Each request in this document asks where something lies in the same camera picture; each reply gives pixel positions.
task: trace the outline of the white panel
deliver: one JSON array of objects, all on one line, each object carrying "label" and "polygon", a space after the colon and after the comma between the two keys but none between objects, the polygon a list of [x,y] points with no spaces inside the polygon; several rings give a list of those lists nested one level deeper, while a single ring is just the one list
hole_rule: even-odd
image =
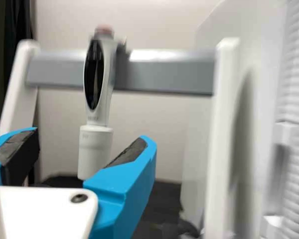
[{"label": "white panel", "polygon": [[[73,196],[87,199],[72,203]],[[87,239],[98,210],[90,190],[0,186],[0,203],[7,239]]]},{"label": "white panel", "polygon": [[[241,100],[233,162],[234,176],[238,178],[233,178],[233,182],[238,181],[238,185],[233,187],[237,188],[237,200],[232,207],[235,218],[232,223],[237,237],[243,239],[258,238],[260,233],[263,199],[271,166],[285,14],[285,0],[225,0],[197,32],[196,45],[201,48],[214,47],[228,36],[241,39]],[[197,210],[204,207],[201,198],[190,199],[188,196],[186,199],[187,203],[183,204],[185,212],[188,208],[193,211],[195,201],[201,202]]]},{"label": "white panel", "polygon": [[239,40],[217,45],[212,122],[207,167],[205,239],[224,239],[229,219],[232,139],[238,97]]}]

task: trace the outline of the dark floor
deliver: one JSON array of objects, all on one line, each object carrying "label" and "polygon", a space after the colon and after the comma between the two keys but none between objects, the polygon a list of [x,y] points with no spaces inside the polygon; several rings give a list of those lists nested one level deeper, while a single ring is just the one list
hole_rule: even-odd
[{"label": "dark floor", "polygon": [[[50,177],[42,184],[51,187],[82,187],[82,181],[73,176]],[[179,198],[180,184],[155,181],[132,239],[177,239],[178,215],[181,211]]]}]

